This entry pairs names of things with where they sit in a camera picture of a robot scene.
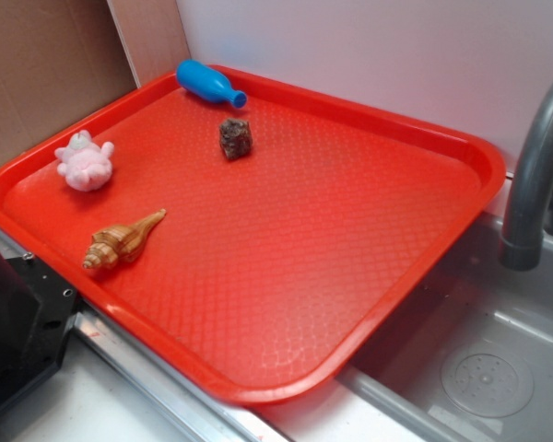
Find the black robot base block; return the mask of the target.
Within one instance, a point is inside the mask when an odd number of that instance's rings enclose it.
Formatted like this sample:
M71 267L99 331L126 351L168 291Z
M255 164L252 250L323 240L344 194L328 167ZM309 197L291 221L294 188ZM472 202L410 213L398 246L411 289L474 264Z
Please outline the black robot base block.
M77 304L39 257L0 253L0 413L60 369Z

